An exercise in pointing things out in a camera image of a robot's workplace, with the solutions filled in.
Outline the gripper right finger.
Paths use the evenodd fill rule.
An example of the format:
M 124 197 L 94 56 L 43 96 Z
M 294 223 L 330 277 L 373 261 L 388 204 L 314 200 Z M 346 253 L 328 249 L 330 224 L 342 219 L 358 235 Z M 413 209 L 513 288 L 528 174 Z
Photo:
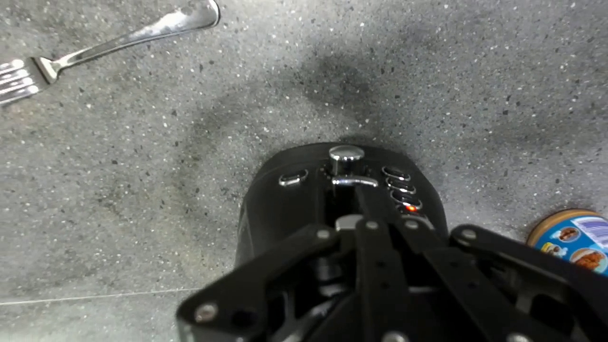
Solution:
M 443 244 L 399 218 L 409 338 L 385 342 L 608 342 L 608 277 L 474 225 Z

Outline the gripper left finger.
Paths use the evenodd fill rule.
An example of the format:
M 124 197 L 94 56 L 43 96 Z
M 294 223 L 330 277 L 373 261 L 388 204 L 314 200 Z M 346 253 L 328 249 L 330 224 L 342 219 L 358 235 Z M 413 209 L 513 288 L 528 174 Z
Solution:
M 381 189 L 349 192 L 349 229 L 306 225 L 183 301 L 180 342 L 406 341 L 409 287 Z

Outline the silver toaster lever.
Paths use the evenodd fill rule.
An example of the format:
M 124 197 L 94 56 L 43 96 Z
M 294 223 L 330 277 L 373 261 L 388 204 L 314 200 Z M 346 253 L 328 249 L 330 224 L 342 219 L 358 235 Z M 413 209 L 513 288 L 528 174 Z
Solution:
M 363 185 L 377 188 L 379 186 L 379 182 L 374 178 L 365 177 L 362 175 L 337 175 L 332 177 L 332 185 L 335 187 Z

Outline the blue food can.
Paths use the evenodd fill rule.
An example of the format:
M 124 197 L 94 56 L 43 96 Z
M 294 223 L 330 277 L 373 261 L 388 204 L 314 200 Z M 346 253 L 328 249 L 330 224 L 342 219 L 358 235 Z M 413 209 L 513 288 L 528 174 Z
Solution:
M 541 219 L 526 244 L 608 277 L 608 219 L 587 209 L 566 209 Z

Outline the black toaster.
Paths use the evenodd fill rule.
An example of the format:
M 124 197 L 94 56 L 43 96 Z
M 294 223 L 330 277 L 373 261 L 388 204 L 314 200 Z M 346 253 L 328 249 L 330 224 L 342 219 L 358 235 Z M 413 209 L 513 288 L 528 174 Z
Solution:
M 340 142 L 297 146 L 274 154 L 265 162 L 243 199 L 237 232 L 235 266 L 242 266 L 308 225 L 354 229 L 361 214 L 355 188 L 332 185 L 329 149 Z M 447 243 L 447 218 L 434 186 L 406 153 L 355 145 L 365 151 L 362 176 L 379 182 L 389 208 L 404 216 L 423 217 Z

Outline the silver toaster knob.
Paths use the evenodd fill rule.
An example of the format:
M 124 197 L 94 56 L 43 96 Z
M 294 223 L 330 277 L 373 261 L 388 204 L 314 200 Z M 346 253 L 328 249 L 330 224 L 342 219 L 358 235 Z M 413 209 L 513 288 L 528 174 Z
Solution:
M 330 175 L 363 175 L 365 151 L 355 145 L 337 145 L 329 149 Z

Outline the silver metal fork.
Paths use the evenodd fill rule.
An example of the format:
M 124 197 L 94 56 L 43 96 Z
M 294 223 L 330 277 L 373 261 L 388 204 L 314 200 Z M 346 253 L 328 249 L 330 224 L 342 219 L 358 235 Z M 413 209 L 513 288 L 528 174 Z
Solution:
M 217 0 L 194 0 L 155 22 L 112 40 L 55 59 L 28 57 L 0 63 L 0 107 L 37 95 L 55 84 L 64 69 L 130 46 L 214 28 L 221 20 Z

